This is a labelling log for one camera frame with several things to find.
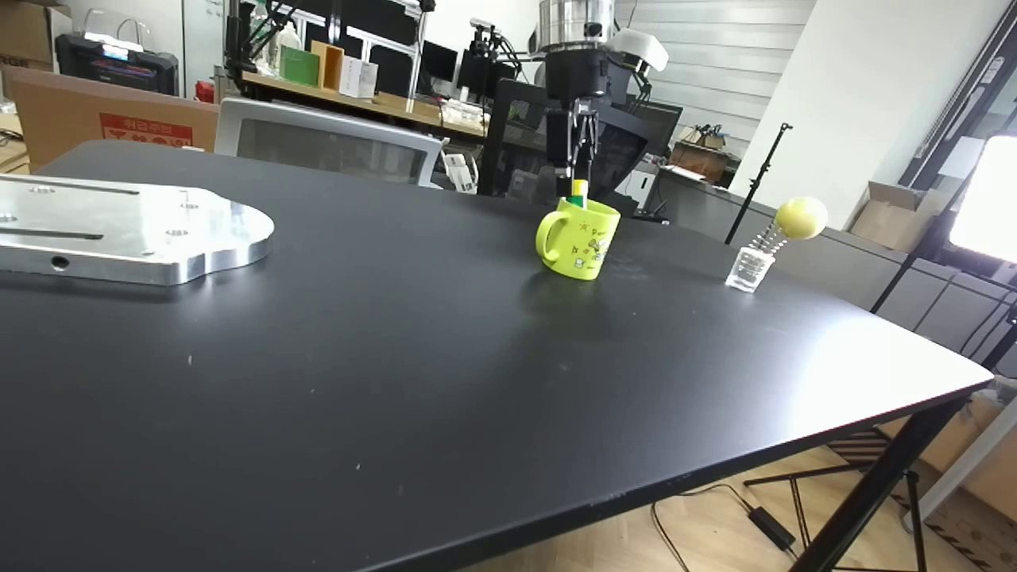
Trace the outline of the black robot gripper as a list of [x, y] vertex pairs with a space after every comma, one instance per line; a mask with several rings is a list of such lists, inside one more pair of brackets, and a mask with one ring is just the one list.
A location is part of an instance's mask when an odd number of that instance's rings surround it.
[[560, 44], [543, 57], [546, 107], [557, 118], [557, 165], [560, 179], [575, 179], [575, 131], [580, 131], [580, 175], [591, 180], [599, 158], [599, 110], [584, 107], [575, 126], [580, 102], [623, 103], [628, 93], [634, 67], [620, 50], [608, 44]]

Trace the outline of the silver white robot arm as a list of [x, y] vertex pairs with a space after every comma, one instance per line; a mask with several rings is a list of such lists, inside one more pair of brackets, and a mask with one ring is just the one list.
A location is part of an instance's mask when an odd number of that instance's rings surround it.
[[546, 158], [571, 187], [591, 179], [599, 156], [599, 110], [623, 103], [628, 80], [660, 73], [667, 47], [637, 29], [616, 24], [616, 0], [542, 0], [536, 54], [546, 93]]

